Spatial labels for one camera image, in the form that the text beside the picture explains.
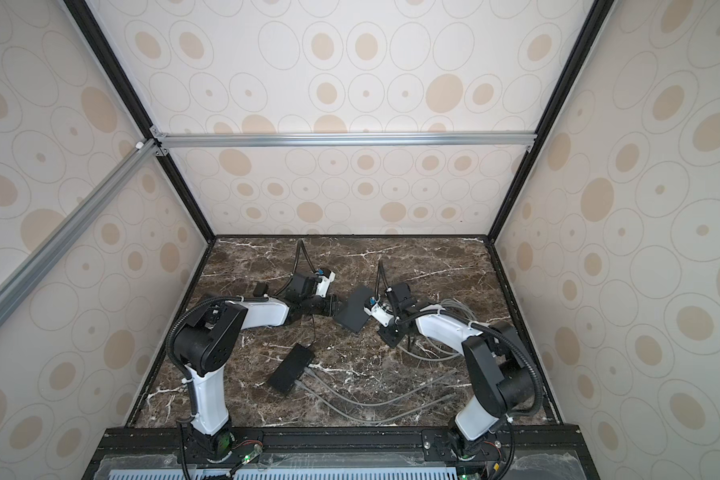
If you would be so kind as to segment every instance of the black frame edge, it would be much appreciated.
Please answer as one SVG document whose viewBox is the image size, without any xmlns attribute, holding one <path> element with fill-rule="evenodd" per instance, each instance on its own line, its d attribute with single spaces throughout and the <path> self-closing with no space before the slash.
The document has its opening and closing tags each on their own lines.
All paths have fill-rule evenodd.
<svg viewBox="0 0 720 480">
<path fill-rule="evenodd" d="M 576 83 L 579 72 L 581 72 L 587 56 L 592 49 L 592 45 L 597 39 L 597 35 L 600 33 L 613 4 L 614 0 L 595 0 L 589 14 L 586 16 L 586 20 L 584 20 L 584 24 L 581 26 L 579 36 L 576 38 L 576 43 L 574 43 L 570 56 L 563 67 L 563 73 L 557 80 L 552 96 L 536 127 L 536 141 L 534 142 L 534 146 L 520 161 L 518 172 L 512 179 L 509 190 L 507 190 L 507 194 L 501 202 L 496 219 L 490 227 L 488 239 L 491 243 L 496 241 L 501 233 L 501 229 L 507 222 L 512 207 L 520 196 L 520 192 L 523 186 L 525 186 L 526 179 L 528 175 L 530 175 L 530 171 L 533 169 L 541 149 L 547 142 L 547 137 L 549 137 L 552 131 L 552 127 L 563 108 L 563 104 L 568 98 L 568 94 L 573 88 L 574 83 Z"/>
<path fill-rule="evenodd" d="M 206 251 L 202 254 L 202 258 L 197 264 L 197 270 L 195 270 L 195 274 L 192 275 L 192 281 L 187 285 L 184 297 L 179 304 L 179 309 L 176 311 L 176 315 L 173 317 L 172 321 L 168 324 L 168 328 L 171 328 L 171 326 L 186 311 L 186 308 L 190 304 L 190 301 L 192 300 L 192 295 L 195 293 L 195 288 L 197 288 L 197 283 L 200 281 L 200 277 L 202 276 L 202 271 L 206 268 L 206 264 L 208 264 L 208 259 L 211 258 L 213 247 L 215 244 L 216 239 L 213 239 L 210 243 L 208 243 L 208 246 L 206 246 Z M 139 390 L 139 395 L 136 398 L 136 402 L 134 403 L 134 408 L 132 408 L 130 410 L 130 413 L 128 414 L 128 420 L 125 423 L 126 428 L 134 427 L 136 422 L 138 422 L 139 417 L 141 416 L 141 412 L 144 409 L 144 403 L 146 402 L 146 398 L 150 394 L 152 385 L 154 385 L 155 379 L 157 378 L 157 373 L 163 366 L 163 360 L 165 359 L 165 356 L 166 349 L 165 343 L 163 342 L 160 344 L 160 350 L 158 350 L 157 356 L 155 356 L 155 359 L 152 362 L 152 366 L 146 374 L 144 383 L 142 384 L 141 390 Z"/>
<path fill-rule="evenodd" d="M 233 428 L 240 438 L 260 438 L 265 452 L 274 455 L 294 453 L 346 452 L 424 452 L 423 433 L 445 430 L 446 426 L 429 427 L 240 427 Z M 588 446 L 576 425 L 515 426 L 519 448 L 539 451 L 573 450 L 589 480 L 600 480 Z M 509 442 L 506 428 L 497 432 L 502 442 Z M 90 460 L 84 480 L 94 477 L 101 461 L 117 456 L 170 455 L 179 448 L 177 428 L 108 428 Z M 215 464 L 199 464 L 213 467 Z"/>
<path fill-rule="evenodd" d="M 139 100 L 139 95 L 134 90 L 134 86 L 128 80 L 128 76 L 123 70 L 123 66 L 117 60 L 115 52 L 106 40 L 104 32 L 96 22 L 96 17 L 90 10 L 90 7 L 85 0 L 64 0 L 64 4 L 67 5 L 67 10 L 72 15 L 77 27 L 82 32 L 86 39 L 86 42 L 93 51 L 102 69 L 106 73 L 112 83 L 115 91 L 120 96 L 120 100 L 123 101 L 125 107 L 128 109 L 130 116 L 136 122 L 136 126 L 144 136 L 144 138 L 154 138 L 151 127 L 153 125 L 152 119 L 144 109 L 144 105 Z M 160 142 L 155 139 L 155 142 L 160 146 Z M 192 196 L 189 187 L 187 187 L 184 178 L 181 176 L 179 169 L 176 168 L 176 164 L 170 158 L 168 154 L 165 157 L 158 157 L 160 166 L 163 168 L 168 180 L 176 189 L 176 192 L 181 198 L 187 211 L 192 216 L 197 227 L 200 229 L 202 236 L 206 239 L 206 242 L 210 243 L 214 234 L 206 220 L 205 216 L 200 210 L 200 206 L 195 201 L 195 197 Z"/>
<path fill-rule="evenodd" d="M 496 278 L 499 281 L 501 293 L 504 294 L 504 300 L 507 302 L 507 310 L 512 317 L 512 325 L 514 325 L 514 328 L 518 331 L 518 336 L 520 340 L 525 344 L 528 352 L 530 352 L 530 356 L 532 357 L 531 359 L 534 361 L 534 363 L 536 363 L 537 366 L 539 366 L 539 376 L 541 377 L 541 381 L 544 385 L 545 390 L 544 410 L 547 413 L 547 418 L 555 420 L 558 424 L 562 424 L 560 408 L 557 406 L 557 403 L 552 396 L 552 390 L 550 388 L 549 381 L 547 380 L 547 376 L 544 374 L 544 370 L 540 368 L 540 358 L 533 342 L 530 339 L 530 332 L 528 331 L 528 326 L 525 323 L 523 314 L 520 312 L 518 301 L 514 298 L 514 293 L 512 292 L 512 288 L 510 287 L 507 274 L 504 272 L 504 266 L 501 264 L 501 259 L 499 258 L 499 254 L 496 251 L 496 245 L 494 245 L 493 242 L 487 241 L 485 242 L 485 247 L 486 249 L 488 249 L 490 263 L 491 265 L 493 265 L 494 272 L 496 273 Z"/>
</svg>

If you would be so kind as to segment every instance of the wire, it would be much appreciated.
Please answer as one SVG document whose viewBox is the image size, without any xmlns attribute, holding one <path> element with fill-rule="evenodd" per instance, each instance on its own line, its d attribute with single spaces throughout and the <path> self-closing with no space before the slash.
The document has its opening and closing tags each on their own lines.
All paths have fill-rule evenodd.
<svg viewBox="0 0 720 480">
<path fill-rule="evenodd" d="M 388 404 L 390 404 L 390 403 L 396 402 L 397 400 L 402 400 L 403 398 L 405 398 L 405 397 L 407 397 L 407 396 L 413 395 L 414 393 L 418 392 L 419 390 L 425 389 L 425 388 L 427 388 L 428 386 L 430 386 L 430 385 L 432 385 L 432 384 L 434 384 L 434 383 L 436 383 L 436 382 L 439 382 L 440 380 L 444 379 L 445 377 L 450 376 L 450 375 L 453 375 L 454 373 L 456 373 L 456 370 L 451 370 L 451 371 L 449 371 L 449 372 L 446 372 L 445 374 L 440 375 L 438 378 L 436 378 L 436 379 L 434 379 L 434 380 L 431 380 L 431 381 L 429 381 L 429 382 L 426 382 L 426 383 L 424 383 L 424 384 L 416 387 L 415 389 L 411 390 L 410 392 L 403 393 L 402 395 L 396 396 L 395 398 L 392 398 L 392 399 L 389 399 L 389 400 L 387 400 L 386 402 L 379 402 L 379 403 L 361 403 L 361 402 L 356 402 L 355 400 L 352 400 L 352 399 L 350 399 L 350 398 L 347 398 L 347 397 L 345 397 L 344 395 L 342 395 L 341 393 L 337 392 L 337 391 L 336 391 L 335 389 L 333 389 L 329 384 L 327 384 L 323 379 L 321 379 L 314 370 L 310 369 L 309 367 L 306 367 L 306 368 L 304 369 L 304 372 L 305 372 L 307 375 L 309 375 L 309 376 L 311 376 L 312 378 L 314 378 L 315 380 L 317 380 L 318 383 L 320 383 L 320 385 L 322 385 L 322 386 L 324 386 L 325 388 L 327 388 L 330 393 L 336 395 L 338 398 L 344 400 L 345 402 L 349 402 L 349 403 L 351 403 L 351 404 L 353 404 L 353 405 L 361 406 L 361 407 L 376 407 L 376 406 L 388 405 Z"/>
<path fill-rule="evenodd" d="M 439 351 L 440 353 L 444 353 L 444 354 L 446 354 L 446 355 L 453 355 L 454 353 L 456 353 L 456 351 L 449 352 L 449 351 L 447 351 L 447 350 L 443 350 L 443 349 L 440 348 L 439 346 L 435 345 L 435 344 L 434 344 L 434 341 L 432 341 L 432 339 L 429 338 L 428 336 L 424 336 L 424 338 L 426 339 L 427 343 L 429 343 L 430 345 L 432 345 L 432 348 L 433 348 L 433 349 Z"/>
<path fill-rule="evenodd" d="M 509 429 L 509 455 L 507 456 L 507 462 L 504 464 L 504 468 L 501 469 L 501 471 L 498 473 L 496 478 L 492 478 L 491 480 L 501 480 L 504 478 L 505 475 L 507 475 L 507 472 L 509 471 L 510 467 L 512 466 L 512 461 L 514 461 L 514 429 L 512 428 L 512 424 L 508 423 L 507 428 Z"/>
<path fill-rule="evenodd" d="M 415 353 L 410 352 L 410 351 L 404 349 L 404 348 L 401 347 L 400 345 L 398 345 L 398 348 L 399 348 L 400 350 L 406 352 L 407 354 L 409 354 L 409 355 L 412 356 L 413 358 L 419 359 L 419 360 L 424 360 L 424 361 L 426 361 L 426 362 L 444 362 L 444 361 L 446 361 L 446 360 L 453 360 L 454 358 L 456 358 L 456 357 L 458 357 L 458 356 L 461 356 L 461 353 L 456 352 L 455 354 L 453 354 L 453 355 L 451 355 L 451 356 L 442 356 L 442 357 L 436 357 L 436 358 L 433 358 L 433 359 L 432 359 L 432 358 L 428 358 L 428 357 L 426 357 L 426 356 L 416 355 Z"/>
<path fill-rule="evenodd" d="M 405 318 L 405 322 L 412 322 L 413 320 L 416 320 L 420 316 L 424 315 L 431 315 L 434 312 L 438 312 L 440 315 L 446 315 L 450 316 L 452 319 L 458 320 L 459 322 L 462 322 L 463 324 L 470 326 L 471 328 L 474 328 L 475 330 L 480 330 L 483 333 L 486 333 L 490 337 L 493 337 L 494 339 L 500 341 L 501 343 L 505 344 L 507 348 L 512 351 L 512 354 L 514 357 L 519 361 L 519 363 L 522 364 L 526 369 L 528 369 L 528 375 L 530 376 L 530 382 L 534 386 L 534 403 L 530 406 L 530 408 L 521 409 L 521 410 L 513 410 L 511 412 L 508 412 L 509 416 L 534 416 L 536 415 L 539 410 L 541 410 L 541 404 L 544 400 L 544 389 L 541 386 L 541 380 L 539 378 L 539 374 L 536 371 L 536 367 L 534 367 L 534 364 L 528 360 L 525 353 L 523 353 L 520 348 L 512 343 L 511 340 L 509 340 L 506 336 L 502 335 L 499 331 L 496 331 L 488 326 L 483 325 L 480 322 L 477 322 L 476 320 L 470 321 L 467 318 L 464 318 L 463 316 L 459 315 L 456 312 L 453 312 L 452 310 L 423 310 L 421 312 L 416 312 L 413 315 L 408 316 Z"/>
<path fill-rule="evenodd" d="M 315 345 L 315 342 L 317 341 L 317 329 L 315 328 L 315 314 L 312 314 L 312 342 L 307 345 L 307 348 L 310 346 Z"/>
<path fill-rule="evenodd" d="M 181 461 L 181 471 L 184 475 L 184 480 L 192 480 L 190 469 L 186 466 L 186 454 L 184 453 L 184 426 L 181 422 L 176 422 L 176 426 L 179 427 L 179 459 Z"/>
<path fill-rule="evenodd" d="M 501 457 L 502 457 L 502 455 L 501 455 L 501 448 L 497 447 L 496 444 L 493 443 L 493 442 L 485 442 L 485 441 L 483 441 L 483 443 L 487 443 L 487 444 L 489 444 L 490 446 L 492 446 L 493 448 L 496 448 L 496 451 L 499 452 L 499 460 L 501 460 Z"/>
<path fill-rule="evenodd" d="M 184 312 L 182 316 L 179 317 L 177 321 L 173 323 L 170 330 L 168 330 L 168 335 L 166 336 L 166 356 L 168 357 L 168 360 L 170 360 L 171 363 L 173 363 L 173 366 L 177 368 L 182 375 L 184 375 L 184 379 L 186 380 L 185 383 L 192 382 L 192 375 L 190 374 L 190 370 L 188 370 L 184 364 L 181 362 L 181 360 L 176 357 L 176 354 L 173 352 L 173 345 L 176 343 L 176 336 L 179 334 L 179 331 L 184 327 L 186 324 L 186 320 L 192 316 L 193 313 L 196 313 L 200 311 L 202 308 L 207 308 L 208 306 L 213 305 L 214 303 L 218 302 L 226 302 L 226 301 L 240 301 L 240 296 L 214 296 L 205 300 L 202 300 L 201 302 L 198 302 L 194 307 L 189 309 L 188 311 Z M 195 389 L 192 388 L 191 385 L 186 386 L 187 395 L 190 397 L 190 412 L 192 413 L 192 416 L 197 415 L 197 396 L 195 394 Z"/>
<path fill-rule="evenodd" d="M 321 402 L 325 403 L 325 404 L 328 406 L 328 408 L 330 408 L 331 410 L 333 410 L 334 412 L 336 412 L 336 413 L 339 414 L 340 416 L 346 418 L 347 420 L 351 420 L 351 421 L 353 421 L 353 422 L 358 422 L 358 423 L 365 423 L 365 424 L 369 424 L 369 425 L 379 425 L 379 424 L 382 424 L 382 423 L 390 423 L 390 422 L 392 422 L 393 420 L 397 420 L 398 418 L 402 418 L 402 417 L 404 417 L 404 416 L 406 416 L 406 415 L 411 415 L 412 413 L 416 413 L 416 412 L 418 412 L 419 410 L 423 410 L 423 409 L 425 409 L 425 408 L 431 407 L 432 405 L 435 405 L 435 404 L 437 404 L 437 403 L 440 403 L 440 402 L 443 402 L 443 401 L 445 401 L 445 400 L 448 400 L 448 399 L 452 398 L 452 397 L 455 395 L 454 393 L 449 393 L 449 394 L 447 394 L 446 396 L 443 396 L 443 397 L 441 397 L 441 398 L 438 398 L 437 400 L 433 400 L 433 401 L 431 401 L 431 402 L 425 403 L 425 404 L 423 404 L 422 406 L 418 406 L 418 407 L 416 407 L 416 408 L 413 408 L 413 409 L 411 409 L 411 410 L 408 410 L 407 412 L 401 413 L 400 415 L 396 415 L 396 416 L 394 416 L 394 417 L 384 418 L 383 420 L 365 420 L 365 419 L 363 419 L 363 418 L 356 418 L 356 417 L 350 416 L 350 415 L 347 414 L 347 413 L 342 412 L 341 410 L 339 410 L 338 408 L 336 408 L 332 403 L 330 403 L 328 400 L 326 400 L 325 398 L 322 398 L 322 396 L 320 396 L 319 393 L 315 392 L 314 390 L 312 390 L 312 389 L 310 389 L 309 387 L 307 387 L 306 385 L 304 385 L 304 383 L 302 383 L 300 380 L 296 380 L 296 386 L 297 386 L 298 388 L 300 388 L 300 389 L 306 390 L 307 393 L 311 394 L 312 396 L 316 397 L 316 398 L 317 398 L 318 400 L 320 400 Z"/>
<path fill-rule="evenodd" d="M 293 266 L 291 267 L 291 278 L 288 279 L 285 285 L 280 287 L 280 290 L 275 292 L 274 296 L 278 296 L 280 293 L 283 293 L 286 288 L 288 288 L 288 285 L 291 284 L 293 274 L 295 274 L 298 269 L 298 260 L 301 257 L 302 252 L 304 252 L 304 259 L 307 261 L 307 264 L 309 264 L 309 269 L 312 270 L 313 274 L 317 273 L 317 269 L 312 264 L 312 260 L 309 258 L 309 254 L 307 253 L 307 247 L 304 246 L 304 240 L 298 239 L 298 242 L 296 242 L 296 253 L 293 256 Z"/>
</svg>

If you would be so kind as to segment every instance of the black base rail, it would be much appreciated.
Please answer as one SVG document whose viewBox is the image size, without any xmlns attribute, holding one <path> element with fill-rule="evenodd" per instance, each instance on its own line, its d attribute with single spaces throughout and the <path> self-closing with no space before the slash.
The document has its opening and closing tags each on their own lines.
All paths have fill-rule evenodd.
<svg viewBox="0 0 720 480">
<path fill-rule="evenodd" d="M 258 461 L 267 465 L 269 459 L 283 459 L 298 454 L 383 454 L 397 453 L 416 456 L 423 462 L 435 462 L 433 466 L 456 467 L 457 473 L 480 473 L 485 468 L 486 456 L 475 456 L 467 461 L 433 458 L 435 450 L 430 440 L 445 437 L 447 427 L 248 427 L 234 428 L 232 434 L 240 441 L 255 439 L 263 444 Z M 119 456 L 175 455 L 179 458 L 180 432 L 178 428 L 109 428 L 101 439 L 88 465 L 83 480 L 92 480 L 105 458 Z M 499 430 L 496 437 L 508 445 L 508 430 Z M 524 452 L 564 454 L 575 456 L 589 480 L 600 480 L 594 461 L 586 447 L 581 430 L 574 425 L 515 426 L 514 444 L 518 456 Z M 189 464 L 198 468 L 232 468 L 237 459 L 214 464 L 201 458 L 189 456 Z"/>
</svg>

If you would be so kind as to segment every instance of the black cable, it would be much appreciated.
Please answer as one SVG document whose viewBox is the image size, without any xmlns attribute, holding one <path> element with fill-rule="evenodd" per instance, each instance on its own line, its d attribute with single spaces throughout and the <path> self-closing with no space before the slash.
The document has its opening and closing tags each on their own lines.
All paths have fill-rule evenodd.
<svg viewBox="0 0 720 480">
<path fill-rule="evenodd" d="M 523 366 L 528 369 L 528 375 L 530 376 L 530 382 L 534 386 L 534 403 L 530 406 L 530 408 L 527 409 L 521 409 L 521 410 L 512 410 L 510 412 L 507 412 L 507 415 L 509 416 L 534 416 L 536 415 L 539 410 L 541 410 L 542 402 L 544 401 L 544 389 L 541 386 L 541 379 L 539 378 L 539 374 L 536 372 L 536 369 L 534 368 L 534 364 L 531 363 L 530 360 L 526 357 L 526 355 L 523 353 L 522 350 L 518 346 L 516 346 L 512 341 L 510 341 L 506 336 L 502 335 L 496 330 L 493 330 L 481 323 L 472 322 L 470 325 L 470 321 L 461 315 L 459 315 L 456 312 L 453 312 L 452 310 L 424 310 L 421 312 L 416 312 L 413 315 L 407 317 L 404 321 L 405 322 L 412 322 L 413 320 L 416 320 L 420 316 L 424 315 L 431 315 L 435 313 L 440 313 L 441 315 L 450 316 L 453 319 L 458 320 L 459 322 L 462 322 L 465 325 L 471 326 L 475 330 L 480 330 L 483 333 L 488 334 L 489 336 L 495 338 L 496 340 L 500 341 L 501 343 L 505 344 L 507 348 L 512 351 L 513 355 L 520 363 L 523 364 Z"/>
<path fill-rule="evenodd" d="M 179 427 L 179 459 L 181 461 L 181 471 L 184 474 L 184 480 L 192 480 L 190 469 L 186 466 L 186 454 L 184 453 L 184 426 L 181 422 L 176 422 Z"/>
<path fill-rule="evenodd" d="M 507 428 L 509 429 L 509 455 L 507 456 L 507 462 L 504 464 L 504 468 L 501 469 L 501 471 L 497 474 L 496 478 L 492 478 L 491 480 L 501 480 L 504 478 L 505 475 L 507 475 L 507 472 L 509 471 L 509 468 L 512 466 L 512 461 L 514 460 L 514 430 L 512 429 L 512 424 L 508 423 Z"/>
<path fill-rule="evenodd" d="M 174 343 L 176 343 L 176 336 L 179 334 L 179 331 L 182 329 L 182 327 L 184 327 L 184 325 L 186 324 L 186 319 L 189 318 L 193 313 L 198 312 L 202 308 L 207 308 L 214 303 L 225 302 L 228 300 L 240 301 L 242 300 L 242 297 L 214 296 L 212 298 L 198 302 L 194 307 L 184 312 L 182 316 L 180 316 L 179 319 L 173 323 L 170 330 L 168 330 L 168 335 L 166 336 L 166 356 L 168 357 L 168 360 L 173 363 L 173 366 L 177 368 L 182 375 L 184 375 L 184 379 L 187 380 L 187 382 L 192 381 L 192 374 L 190 374 L 190 370 L 188 370 L 184 366 L 181 360 L 179 360 L 178 357 L 176 357 L 176 354 L 174 354 L 173 352 L 173 345 Z M 191 386 L 187 386 L 186 391 L 187 395 L 190 398 L 190 411 L 192 413 L 192 416 L 195 416 L 197 415 L 197 397 L 195 395 L 195 389 L 193 389 Z"/>
<path fill-rule="evenodd" d="M 288 281 L 280 287 L 280 290 L 275 292 L 274 296 L 278 296 L 280 293 L 283 293 L 286 288 L 288 288 L 288 285 L 291 284 L 291 280 L 293 280 L 293 274 L 296 273 L 296 270 L 298 269 L 298 260 L 301 258 L 302 252 L 304 252 L 304 258 L 307 261 L 307 264 L 309 264 L 310 270 L 312 270 L 313 274 L 317 273 L 317 269 L 312 264 L 312 260 L 309 258 L 309 254 L 307 253 L 307 247 L 304 246 L 304 240 L 299 239 L 298 242 L 296 242 L 296 253 L 293 256 L 293 266 L 291 267 L 291 278 L 288 279 Z"/>
<path fill-rule="evenodd" d="M 317 329 L 315 328 L 315 314 L 312 314 L 312 343 L 307 345 L 307 348 L 310 346 L 315 345 L 315 342 L 317 341 Z"/>
</svg>

